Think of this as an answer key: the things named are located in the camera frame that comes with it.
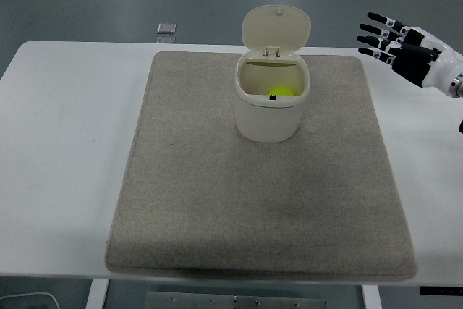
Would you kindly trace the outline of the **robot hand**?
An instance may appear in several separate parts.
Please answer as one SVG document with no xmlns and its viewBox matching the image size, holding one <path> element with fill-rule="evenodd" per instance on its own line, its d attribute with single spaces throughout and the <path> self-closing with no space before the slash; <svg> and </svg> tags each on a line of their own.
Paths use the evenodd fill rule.
<svg viewBox="0 0 463 309">
<path fill-rule="evenodd" d="M 357 40 L 367 45 L 358 52 L 391 67 L 392 71 L 420 88 L 436 88 L 452 98 L 462 97 L 462 55 L 420 27 L 374 12 L 368 18 L 382 24 L 361 24 L 368 33 Z"/>
</svg>

